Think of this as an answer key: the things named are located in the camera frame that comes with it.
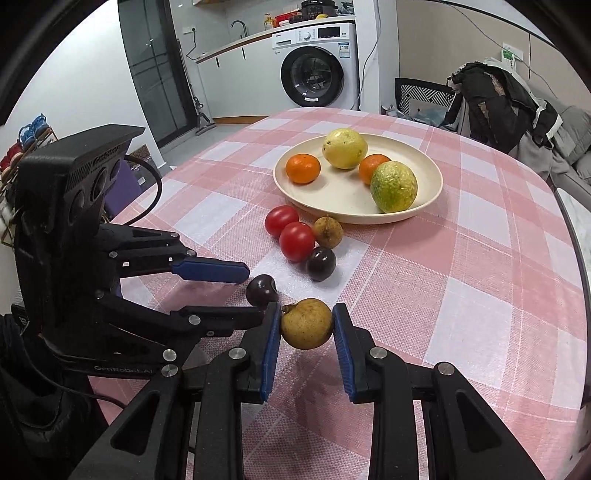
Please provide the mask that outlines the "black patterned chair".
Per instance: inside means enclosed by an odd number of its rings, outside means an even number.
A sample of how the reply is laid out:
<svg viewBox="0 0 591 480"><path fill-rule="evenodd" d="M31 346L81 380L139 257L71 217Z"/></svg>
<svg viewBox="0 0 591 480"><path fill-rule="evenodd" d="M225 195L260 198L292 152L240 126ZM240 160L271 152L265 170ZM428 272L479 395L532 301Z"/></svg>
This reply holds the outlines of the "black patterned chair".
<svg viewBox="0 0 591 480"><path fill-rule="evenodd" d="M456 93L444 84L413 78L394 80L397 114L408 120L439 127Z"/></svg>

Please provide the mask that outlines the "orange mandarin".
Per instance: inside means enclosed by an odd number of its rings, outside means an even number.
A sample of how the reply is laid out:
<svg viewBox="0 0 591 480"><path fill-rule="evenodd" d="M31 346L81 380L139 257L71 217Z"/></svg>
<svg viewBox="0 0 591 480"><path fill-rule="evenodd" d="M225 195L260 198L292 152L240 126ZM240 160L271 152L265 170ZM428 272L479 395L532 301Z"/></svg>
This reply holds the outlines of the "orange mandarin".
<svg viewBox="0 0 591 480"><path fill-rule="evenodd" d="M383 154L372 154L367 156L360 162L358 174L360 179L363 181L363 184L370 185L370 181L372 181L372 177L376 169L386 163L390 162L391 159Z"/></svg>
<svg viewBox="0 0 591 480"><path fill-rule="evenodd" d="M320 176L321 162L311 154L295 154L287 160L287 178L297 185L307 185Z"/></svg>

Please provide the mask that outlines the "large yellow fruit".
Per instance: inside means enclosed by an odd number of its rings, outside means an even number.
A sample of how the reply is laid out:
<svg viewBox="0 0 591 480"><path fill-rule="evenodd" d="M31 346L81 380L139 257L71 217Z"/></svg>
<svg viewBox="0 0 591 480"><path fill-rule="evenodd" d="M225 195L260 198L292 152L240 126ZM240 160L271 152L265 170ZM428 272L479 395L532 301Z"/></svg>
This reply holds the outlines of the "large yellow fruit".
<svg viewBox="0 0 591 480"><path fill-rule="evenodd" d="M363 161L368 149L368 143L360 133L352 129L339 128L325 136L322 155L332 167L352 170Z"/></svg>

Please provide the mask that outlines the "pink checkered tablecloth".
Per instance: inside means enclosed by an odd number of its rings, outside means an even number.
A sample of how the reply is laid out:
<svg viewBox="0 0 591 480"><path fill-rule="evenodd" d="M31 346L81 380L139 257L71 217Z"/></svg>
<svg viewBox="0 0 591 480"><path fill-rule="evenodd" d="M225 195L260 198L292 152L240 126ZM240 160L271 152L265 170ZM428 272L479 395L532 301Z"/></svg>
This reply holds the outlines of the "pink checkered tablecloth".
<svg viewBox="0 0 591 480"><path fill-rule="evenodd" d="M438 164L444 188L409 220L346 226L335 273L315 283L287 262L263 222L284 203L277 160L336 128L418 148ZM158 205L136 225L176 231L198 256L272 275L281 303L346 303L356 326L409 363L454 364L546 479L560 478L585 384L583 286L554 195L512 157L392 117L298 108L169 173ZM342 388L332 339L311 351L281 342L270 401L243 407L245 476L367 479L372 421L372 405L353 405Z"/></svg>

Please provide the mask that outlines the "grey cushion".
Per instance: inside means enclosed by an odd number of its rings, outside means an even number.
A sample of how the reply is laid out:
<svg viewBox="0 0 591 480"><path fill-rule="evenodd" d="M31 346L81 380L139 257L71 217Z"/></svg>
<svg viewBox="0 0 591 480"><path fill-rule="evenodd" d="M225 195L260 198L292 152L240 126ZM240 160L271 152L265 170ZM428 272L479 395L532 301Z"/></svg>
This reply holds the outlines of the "grey cushion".
<svg viewBox="0 0 591 480"><path fill-rule="evenodd" d="M569 165L573 165L590 148L590 113L576 106L568 106L560 116L563 123L553 137L554 148Z"/></svg>

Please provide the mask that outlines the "grey sofa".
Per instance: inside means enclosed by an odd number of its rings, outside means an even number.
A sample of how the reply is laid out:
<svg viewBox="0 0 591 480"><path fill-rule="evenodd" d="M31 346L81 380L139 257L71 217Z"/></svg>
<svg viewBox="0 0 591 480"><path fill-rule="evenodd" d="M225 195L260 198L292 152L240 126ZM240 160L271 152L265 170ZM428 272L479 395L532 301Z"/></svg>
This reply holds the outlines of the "grey sofa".
<svg viewBox="0 0 591 480"><path fill-rule="evenodd" d="M553 95L531 88L538 99L555 108L563 123L549 147L536 146L526 132L509 155L590 210L590 111L565 105Z"/></svg>

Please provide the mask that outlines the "brown small pear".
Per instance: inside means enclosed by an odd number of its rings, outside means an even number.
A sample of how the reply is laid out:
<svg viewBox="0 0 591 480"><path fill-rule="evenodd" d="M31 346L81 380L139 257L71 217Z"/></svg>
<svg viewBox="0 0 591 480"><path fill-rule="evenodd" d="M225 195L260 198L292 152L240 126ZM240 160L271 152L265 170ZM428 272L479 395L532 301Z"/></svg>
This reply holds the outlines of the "brown small pear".
<svg viewBox="0 0 591 480"><path fill-rule="evenodd" d="M321 300L308 298L281 308L283 339L300 350L311 350L329 340L334 330L332 311Z"/></svg>
<svg viewBox="0 0 591 480"><path fill-rule="evenodd" d="M311 226L315 234L315 241L319 246L334 249L342 242L344 229L341 223L331 216L322 216L315 220Z"/></svg>

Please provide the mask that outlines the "white washing machine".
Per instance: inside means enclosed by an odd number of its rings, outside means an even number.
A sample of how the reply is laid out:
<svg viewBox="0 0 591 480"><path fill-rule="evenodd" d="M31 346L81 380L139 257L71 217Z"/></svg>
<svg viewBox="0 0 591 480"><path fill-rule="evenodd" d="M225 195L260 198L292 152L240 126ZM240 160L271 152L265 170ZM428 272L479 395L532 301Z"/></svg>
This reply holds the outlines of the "white washing machine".
<svg viewBox="0 0 591 480"><path fill-rule="evenodd" d="M280 85L300 107L359 108L359 56L353 22L297 27L271 36Z"/></svg>

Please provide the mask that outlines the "red tomato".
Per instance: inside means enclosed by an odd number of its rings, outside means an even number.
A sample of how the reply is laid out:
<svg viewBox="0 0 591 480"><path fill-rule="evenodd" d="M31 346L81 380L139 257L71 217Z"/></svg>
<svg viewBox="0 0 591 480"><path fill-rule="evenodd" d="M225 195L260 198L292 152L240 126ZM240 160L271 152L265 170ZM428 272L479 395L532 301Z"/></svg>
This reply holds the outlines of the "red tomato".
<svg viewBox="0 0 591 480"><path fill-rule="evenodd" d="M314 249L314 231L303 222L291 222L280 233L280 250L290 262L304 262Z"/></svg>
<svg viewBox="0 0 591 480"><path fill-rule="evenodd" d="M283 229L290 223L300 220L297 210L290 205L277 206L270 210L264 219L266 232L273 238L279 238Z"/></svg>

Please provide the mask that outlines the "black pot on washer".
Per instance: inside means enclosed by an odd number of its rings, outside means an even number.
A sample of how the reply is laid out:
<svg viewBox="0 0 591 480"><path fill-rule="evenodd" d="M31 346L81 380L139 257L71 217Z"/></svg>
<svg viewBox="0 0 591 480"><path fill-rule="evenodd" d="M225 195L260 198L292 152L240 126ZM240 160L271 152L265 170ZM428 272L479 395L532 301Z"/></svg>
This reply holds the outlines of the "black pot on washer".
<svg viewBox="0 0 591 480"><path fill-rule="evenodd" d="M301 2L301 16L307 20L315 19L318 15L332 17L337 13L338 7L334 0L304 0Z"/></svg>

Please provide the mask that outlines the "pile of dark clothes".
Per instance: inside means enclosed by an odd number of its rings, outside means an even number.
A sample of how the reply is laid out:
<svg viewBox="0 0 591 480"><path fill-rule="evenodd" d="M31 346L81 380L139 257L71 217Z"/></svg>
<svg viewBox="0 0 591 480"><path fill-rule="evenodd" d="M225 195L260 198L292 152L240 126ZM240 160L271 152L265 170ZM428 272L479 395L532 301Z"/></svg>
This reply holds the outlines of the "pile of dark clothes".
<svg viewBox="0 0 591 480"><path fill-rule="evenodd" d="M563 124L550 103L493 58L459 67L448 77L448 86L467 104L470 136L503 153L513 150L525 134L535 145L549 146Z"/></svg>

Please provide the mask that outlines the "green yellow fruit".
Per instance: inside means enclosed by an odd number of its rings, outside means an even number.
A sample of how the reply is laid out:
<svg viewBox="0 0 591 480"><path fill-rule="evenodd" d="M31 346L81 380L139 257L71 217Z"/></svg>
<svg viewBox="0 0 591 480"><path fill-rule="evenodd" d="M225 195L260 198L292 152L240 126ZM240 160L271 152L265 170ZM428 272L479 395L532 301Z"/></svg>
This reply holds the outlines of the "green yellow fruit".
<svg viewBox="0 0 591 480"><path fill-rule="evenodd" d="M407 165L398 161L381 164L370 180L370 193L384 213L408 210L418 195L418 181Z"/></svg>

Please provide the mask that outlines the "white kitchen cabinet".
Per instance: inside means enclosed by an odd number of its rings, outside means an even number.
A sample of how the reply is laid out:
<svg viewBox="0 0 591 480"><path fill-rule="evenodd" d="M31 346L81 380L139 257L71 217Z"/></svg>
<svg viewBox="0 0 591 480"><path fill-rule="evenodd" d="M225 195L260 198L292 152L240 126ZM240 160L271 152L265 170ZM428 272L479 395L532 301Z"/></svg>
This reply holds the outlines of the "white kitchen cabinet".
<svg viewBox="0 0 591 480"><path fill-rule="evenodd" d="M263 38L197 64L214 119L270 116L290 108L280 82L280 56Z"/></svg>

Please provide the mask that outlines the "dark plum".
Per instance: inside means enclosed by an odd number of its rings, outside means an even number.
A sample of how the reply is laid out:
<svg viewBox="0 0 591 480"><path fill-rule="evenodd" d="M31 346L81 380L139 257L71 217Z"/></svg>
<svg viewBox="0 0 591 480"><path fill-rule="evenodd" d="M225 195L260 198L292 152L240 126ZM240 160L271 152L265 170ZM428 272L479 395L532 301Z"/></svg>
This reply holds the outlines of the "dark plum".
<svg viewBox="0 0 591 480"><path fill-rule="evenodd" d="M315 282L322 282L332 276L337 266L337 257L335 253L327 248L318 246L311 252L311 256L308 257L307 263L305 263L305 269L311 280Z"/></svg>
<svg viewBox="0 0 591 480"><path fill-rule="evenodd" d="M269 274L257 275L246 287L245 297L250 305L262 309L266 308L270 303L279 300L276 281Z"/></svg>

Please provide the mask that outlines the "cream round plate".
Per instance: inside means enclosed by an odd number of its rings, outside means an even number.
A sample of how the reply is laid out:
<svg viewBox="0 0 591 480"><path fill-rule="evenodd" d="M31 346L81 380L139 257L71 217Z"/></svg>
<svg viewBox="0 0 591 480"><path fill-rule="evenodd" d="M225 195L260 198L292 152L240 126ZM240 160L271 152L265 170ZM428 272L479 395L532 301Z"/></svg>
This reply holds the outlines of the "cream round plate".
<svg viewBox="0 0 591 480"><path fill-rule="evenodd" d="M384 135L363 136L370 154L384 154L408 166L418 181L418 195L409 209L382 212L356 170L335 169L322 155L325 138L301 142L284 153L273 167L273 181L283 196L308 213L329 215L339 222L356 225L380 225L409 219L436 202L443 191L443 175L437 164L414 146ZM321 163L318 178L307 185L294 184L287 177L287 160L297 154L311 154Z"/></svg>

